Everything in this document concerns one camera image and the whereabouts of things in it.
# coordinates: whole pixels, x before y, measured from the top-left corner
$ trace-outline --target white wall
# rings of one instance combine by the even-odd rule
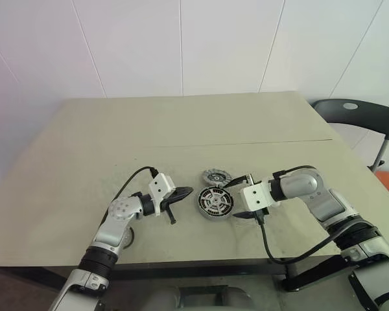
[[[389,0],[0,0],[0,179],[64,98],[284,90],[388,106]]]

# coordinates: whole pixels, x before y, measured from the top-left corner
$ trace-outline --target chair backrest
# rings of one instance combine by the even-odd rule
[[[389,140],[389,107],[353,99],[323,99],[312,104],[328,123],[343,123],[385,134]]]

